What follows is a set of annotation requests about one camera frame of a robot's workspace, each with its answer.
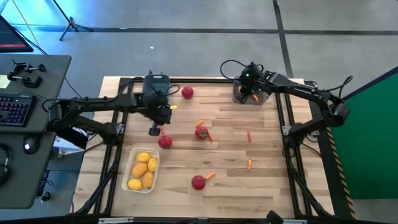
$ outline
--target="wooden table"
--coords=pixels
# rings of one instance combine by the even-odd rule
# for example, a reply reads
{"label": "wooden table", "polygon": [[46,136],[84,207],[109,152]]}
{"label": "wooden table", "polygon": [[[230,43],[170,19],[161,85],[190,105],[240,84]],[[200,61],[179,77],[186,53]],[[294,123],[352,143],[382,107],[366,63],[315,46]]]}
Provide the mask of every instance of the wooden table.
{"label": "wooden table", "polygon": [[[119,79],[104,77],[100,96],[116,95]],[[269,210],[274,210],[284,218],[294,217],[275,96],[262,106],[238,105],[232,102],[232,84],[186,85],[195,91],[191,100],[184,100],[180,93],[170,97],[170,104],[178,106],[173,110],[172,124],[164,128],[174,140],[171,149],[161,149],[157,143],[159,137],[148,135],[151,121],[140,114],[129,115],[111,215],[264,218]],[[142,84],[135,83],[133,91],[142,91]],[[291,102],[296,122],[312,118],[307,100],[291,96]],[[98,112],[95,120],[111,121],[112,113]],[[195,126],[200,119],[213,135],[213,142],[195,138]],[[247,131],[251,132],[252,143],[248,142]],[[100,141],[96,138],[89,146]],[[307,140],[305,143],[318,150],[318,144]],[[149,194],[127,192],[121,188],[128,155],[134,147],[157,149],[160,153],[156,186]],[[105,146],[99,146],[85,154],[73,199],[76,209],[86,202],[98,185],[104,149]],[[321,158],[304,146],[301,153],[308,188],[325,210],[333,214]],[[252,159],[252,169],[247,171],[249,158]],[[207,181],[203,190],[191,187],[194,175],[210,172],[216,172],[216,175]],[[107,192],[108,188],[104,191],[101,211]],[[303,211],[300,190],[298,197]]]}

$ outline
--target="rgb keyboard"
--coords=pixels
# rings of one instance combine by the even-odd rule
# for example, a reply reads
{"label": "rgb keyboard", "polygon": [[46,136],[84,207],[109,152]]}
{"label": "rgb keyboard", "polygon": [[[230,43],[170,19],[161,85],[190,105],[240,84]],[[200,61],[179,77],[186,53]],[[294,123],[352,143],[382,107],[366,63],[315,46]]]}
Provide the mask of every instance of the rgb keyboard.
{"label": "rgb keyboard", "polygon": [[0,126],[25,127],[36,96],[0,94]]}

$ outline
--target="concrete floor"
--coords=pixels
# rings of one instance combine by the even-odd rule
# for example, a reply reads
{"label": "concrete floor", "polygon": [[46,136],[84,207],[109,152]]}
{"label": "concrete floor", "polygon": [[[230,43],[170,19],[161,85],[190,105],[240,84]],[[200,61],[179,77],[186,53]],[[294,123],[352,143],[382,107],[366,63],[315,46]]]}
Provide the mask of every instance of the concrete floor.
{"label": "concrete floor", "polygon": [[[69,32],[59,42],[60,32],[40,29],[67,24],[51,0],[16,0],[16,3],[28,23],[38,25],[35,36],[48,54],[72,56],[67,77],[82,96],[98,96],[106,75],[146,75],[151,69],[170,76],[218,77],[221,62],[232,58],[243,63],[262,63],[267,70],[286,74],[286,53],[295,78],[314,80],[322,88],[340,85],[348,75],[353,75],[354,80],[343,91],[346,95],[398,65],[397,32],[394,35],[287,34],[285,55],[279,34],[142,33],[110,29],[110,32]],[[58,3],[77,23],[100,28],[278,29],[272,0],[58,0]],[[279,0],[279,7],[286,30],[398,30],[396,0]],[[12,1],[2,16],[11,24],[24,23]],[[23,33],[33,40],[29,32]],[[225,73],[231,76],[240,71],[241,67],[233,64],[225,68]],[[65,85],[61,95],[75,96]],[[60,196],[54,200],[68,208],[72,189],[73,186],[63,189],[68,194],[59,189]],[[47,209],[54,209],[46,203],[35,203],[34,207],[43,209],[21,211],[18,215],[0,210],[0,220],[33,217],[33,213],[48,216],[68,212],[58,207],[57,212],[49,212]],[[394,212],[398,210],[396,200],[355,200],[354,205],[359,219],[398,223],[398,214]]]}

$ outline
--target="monitor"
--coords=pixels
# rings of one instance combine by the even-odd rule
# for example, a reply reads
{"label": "monitor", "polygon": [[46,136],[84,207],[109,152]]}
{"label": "monitor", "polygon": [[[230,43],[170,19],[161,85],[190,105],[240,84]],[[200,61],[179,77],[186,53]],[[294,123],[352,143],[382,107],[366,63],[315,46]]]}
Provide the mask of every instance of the monitor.
{"label": "monitor", "polygon": [[33,52],[33,48],[0,16],[0,53]]}

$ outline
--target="green backdrop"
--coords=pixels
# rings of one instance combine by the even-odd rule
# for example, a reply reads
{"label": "green backdrop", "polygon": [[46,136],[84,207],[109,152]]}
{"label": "green backdrop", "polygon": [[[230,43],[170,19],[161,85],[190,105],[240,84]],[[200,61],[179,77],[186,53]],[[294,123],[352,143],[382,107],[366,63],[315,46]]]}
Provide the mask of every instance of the green backdrop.
{"label": "green backdrop", "polygon": [[353,199],[398,198],[397,68],[348,98],[348,119],[332,129]]}

